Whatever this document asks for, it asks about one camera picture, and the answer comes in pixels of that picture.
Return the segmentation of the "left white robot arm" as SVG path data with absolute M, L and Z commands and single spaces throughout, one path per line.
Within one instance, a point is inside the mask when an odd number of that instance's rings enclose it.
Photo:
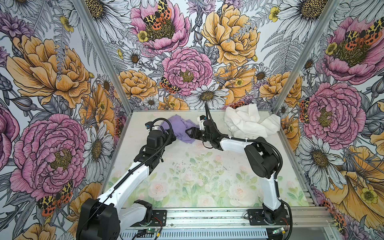
M 150 221 L 151 204 L 139 200 L 127 209 L 123 205 L 160 163 L 166 146 L 175 140 L 171 129 L 150 130 L 146 145 L 140 149 L 129 170 L 118 182 L 96 199 L 87 199 L 82 204 L 75 238 L 116 240 L 125 228 Z

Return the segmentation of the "purple cloth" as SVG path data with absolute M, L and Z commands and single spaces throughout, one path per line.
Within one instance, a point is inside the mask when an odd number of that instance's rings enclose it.
M 171 123 L 174 132 L 174 136 L 171 138 L 170 143 L 174 142 L 175 140 L 180 140 L 184 143 L 192 144 L 195 141 L 186 133 L 188 129 L 197 127 L 194 122 L 191 120 L 184 120 L 179 115 L 170 117 L 168 121 Z

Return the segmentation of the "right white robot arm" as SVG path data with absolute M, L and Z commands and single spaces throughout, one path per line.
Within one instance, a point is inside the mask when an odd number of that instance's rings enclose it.
M 278 186 L 283 158 L 277 148 L 262 137 L 248 140 L 222 134 L 213 120 L 203 119 L 199 125 L 187 129 L 186 134 L 192 139 L 210 143 L 216 150 L 246 155 L 251 169 L 261 178 L 264 221 L 269 225 L 276 224 L 285 210 Z

